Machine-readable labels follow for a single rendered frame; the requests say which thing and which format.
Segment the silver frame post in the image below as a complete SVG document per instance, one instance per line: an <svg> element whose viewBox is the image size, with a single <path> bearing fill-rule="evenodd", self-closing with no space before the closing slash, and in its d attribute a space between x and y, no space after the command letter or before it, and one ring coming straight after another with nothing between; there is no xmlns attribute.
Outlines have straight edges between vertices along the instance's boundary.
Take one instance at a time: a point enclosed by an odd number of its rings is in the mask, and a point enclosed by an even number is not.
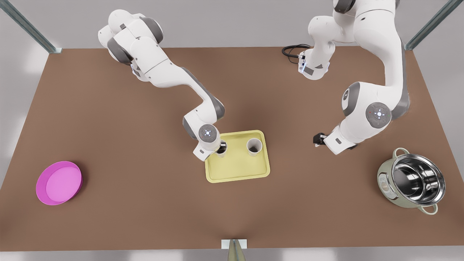
<svg viewBox="0 0 464 261"><path fill-rule="evenodd" d="M246 261L243 249L247 249L247 239L222 239L221 249L228 250L227 261Z"/></svg>
<svg viewBox="0 0 464 261"><path fill-rule="evenodd" d="M416 48L436 27L444 21L464 0L448 0L434 16L404 45L404 50Z"/></svg>
<svg viewBox="0 0 464 261"><path fill-rule="evenodd" d="M62 48L55 47L42 33L35 28L9 0L0 0L0 8L28 33L49 54L60 54Z"/></svg>

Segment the pink round plate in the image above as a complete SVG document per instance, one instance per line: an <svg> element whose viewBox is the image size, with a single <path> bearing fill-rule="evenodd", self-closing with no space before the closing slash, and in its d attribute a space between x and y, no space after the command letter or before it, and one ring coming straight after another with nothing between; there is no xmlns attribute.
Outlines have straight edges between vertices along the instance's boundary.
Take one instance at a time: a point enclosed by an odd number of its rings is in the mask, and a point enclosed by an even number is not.
<svg viewBox="0 0 464 261"><path fill-rule="evenodd" d="M69 161L55 162L38 177L36 196L46 205L59 205L72 199L82 184L83 176L76 164Z"/></svg>

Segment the yellow rectangular tray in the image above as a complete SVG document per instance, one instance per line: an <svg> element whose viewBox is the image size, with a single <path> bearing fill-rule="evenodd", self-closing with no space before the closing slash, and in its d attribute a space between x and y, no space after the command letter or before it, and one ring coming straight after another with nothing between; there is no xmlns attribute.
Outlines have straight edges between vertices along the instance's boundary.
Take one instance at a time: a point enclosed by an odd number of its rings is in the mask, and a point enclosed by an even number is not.
<svg viewBox="0 0 464 261"><path fill-rule="evenodd" d="M224 157L212 154L204 162L206 178L211 183L230 182L266 177L270 173L270 163L264 133L260 130L231 132L220 135L227 142ZM247 141L260 139L262 150L254 157L248 154Z"/></svg>

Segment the steel pot with green shell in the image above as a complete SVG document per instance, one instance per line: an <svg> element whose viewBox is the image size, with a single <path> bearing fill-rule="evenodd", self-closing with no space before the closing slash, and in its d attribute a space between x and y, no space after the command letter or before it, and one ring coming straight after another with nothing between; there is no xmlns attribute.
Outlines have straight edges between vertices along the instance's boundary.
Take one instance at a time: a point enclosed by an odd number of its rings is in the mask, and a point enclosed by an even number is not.
<svg viewBox="0 0 464 261"><path fill-rule="evenodd" d="M396 148L392 158L383 162L377 172L381 193L393 204L417 208L435 215L438 202L446 192L446 182L439 168L428 158Z"/></svg>

